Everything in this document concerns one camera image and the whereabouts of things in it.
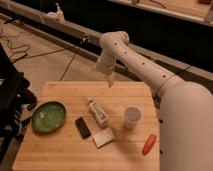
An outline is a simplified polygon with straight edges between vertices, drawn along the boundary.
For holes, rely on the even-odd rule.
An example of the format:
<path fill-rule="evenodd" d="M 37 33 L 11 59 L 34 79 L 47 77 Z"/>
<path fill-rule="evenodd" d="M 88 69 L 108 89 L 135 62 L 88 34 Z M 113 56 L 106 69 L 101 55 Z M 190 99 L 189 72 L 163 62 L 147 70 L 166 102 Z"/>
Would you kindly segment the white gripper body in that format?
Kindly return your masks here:
<path fill-rule="evenodd" d="M 114 71 L 116 59 L 109 55 L 101 56 L 97 63 L 96 63 L 96 69 L 105 74 L 110 75 Z"/>

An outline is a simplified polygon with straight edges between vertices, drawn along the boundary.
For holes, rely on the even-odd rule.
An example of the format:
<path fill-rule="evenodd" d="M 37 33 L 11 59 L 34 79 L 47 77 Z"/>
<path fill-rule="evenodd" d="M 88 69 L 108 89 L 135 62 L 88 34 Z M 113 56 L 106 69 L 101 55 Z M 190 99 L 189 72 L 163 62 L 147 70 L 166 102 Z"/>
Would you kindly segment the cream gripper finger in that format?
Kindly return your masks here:
<path fill-rule="evenodd" d="M 91 72 L 97 72 L 97 71 L 98 71 L 97 65 L 95 64 L 95 65 L 92 67 Z"/>
<path fill-rule="evenodd" d="M 108 75 L 107 77 L 108 87 L 111 88 L 115 82 L 115 73 Z"/>

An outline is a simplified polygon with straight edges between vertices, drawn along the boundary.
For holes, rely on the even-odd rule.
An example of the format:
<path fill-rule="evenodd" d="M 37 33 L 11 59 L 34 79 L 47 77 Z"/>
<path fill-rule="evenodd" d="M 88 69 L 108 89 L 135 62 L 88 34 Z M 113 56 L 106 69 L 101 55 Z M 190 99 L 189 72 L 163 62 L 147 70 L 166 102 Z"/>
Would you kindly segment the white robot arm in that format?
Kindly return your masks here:
<path fill-rule="evenodd" d="M 121 61 L 160 98 L 160 171 L 213 171 L 213 94 L 128 47 L 124 31 L 101 35 L 95 69 L 107 76 Z"/>

